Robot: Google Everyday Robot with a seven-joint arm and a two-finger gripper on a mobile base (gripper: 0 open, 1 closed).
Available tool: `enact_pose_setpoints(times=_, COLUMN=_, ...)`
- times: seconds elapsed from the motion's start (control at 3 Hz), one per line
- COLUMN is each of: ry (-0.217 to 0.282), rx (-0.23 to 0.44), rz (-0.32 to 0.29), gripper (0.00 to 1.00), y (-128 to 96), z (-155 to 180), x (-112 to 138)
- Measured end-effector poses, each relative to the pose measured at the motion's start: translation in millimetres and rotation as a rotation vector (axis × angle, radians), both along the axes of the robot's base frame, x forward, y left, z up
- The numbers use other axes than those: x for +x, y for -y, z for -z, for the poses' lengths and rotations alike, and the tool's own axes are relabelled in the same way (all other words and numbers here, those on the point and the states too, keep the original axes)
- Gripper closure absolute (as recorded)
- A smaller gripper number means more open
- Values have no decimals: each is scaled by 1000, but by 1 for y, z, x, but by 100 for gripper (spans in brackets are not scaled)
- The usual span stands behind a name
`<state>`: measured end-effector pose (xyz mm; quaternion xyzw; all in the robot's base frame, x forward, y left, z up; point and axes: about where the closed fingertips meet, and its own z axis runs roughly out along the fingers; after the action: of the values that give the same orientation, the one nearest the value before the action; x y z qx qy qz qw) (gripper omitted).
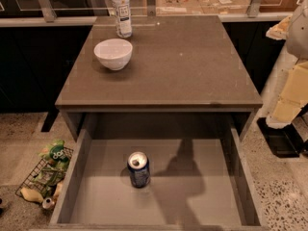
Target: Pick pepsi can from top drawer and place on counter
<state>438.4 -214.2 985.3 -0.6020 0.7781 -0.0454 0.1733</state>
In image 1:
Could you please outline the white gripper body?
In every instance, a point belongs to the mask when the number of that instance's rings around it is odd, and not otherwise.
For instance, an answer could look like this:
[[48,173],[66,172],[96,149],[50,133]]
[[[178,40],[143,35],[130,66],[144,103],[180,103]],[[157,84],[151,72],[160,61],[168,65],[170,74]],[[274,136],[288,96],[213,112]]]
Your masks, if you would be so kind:
[[288,70],[286,82],[266,117],[266,124],[270,128],[282,129],[290,125],[307,104],[308,62],[305,61]]

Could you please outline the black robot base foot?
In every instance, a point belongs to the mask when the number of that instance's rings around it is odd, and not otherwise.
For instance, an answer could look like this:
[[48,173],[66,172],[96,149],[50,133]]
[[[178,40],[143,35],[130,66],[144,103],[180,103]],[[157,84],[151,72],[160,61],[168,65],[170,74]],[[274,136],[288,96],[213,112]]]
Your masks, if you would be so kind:
[[271,153],[276,157],[295,158],[300,154],[308,155],[308,141],[300,136],[293,124],[282,129],[274,129],[268,127],[264,117],[260,117],[257,124]]

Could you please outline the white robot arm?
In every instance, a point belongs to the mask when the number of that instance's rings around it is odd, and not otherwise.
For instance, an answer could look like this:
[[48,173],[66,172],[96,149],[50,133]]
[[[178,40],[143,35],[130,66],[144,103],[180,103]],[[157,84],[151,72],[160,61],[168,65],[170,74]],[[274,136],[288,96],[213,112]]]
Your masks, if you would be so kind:
[[266,117],[268,127],[282,129],[308,104],[308,0],[270,28],[267,36],[284,39],[287,52],[297,58],[296,64],[278,77]]

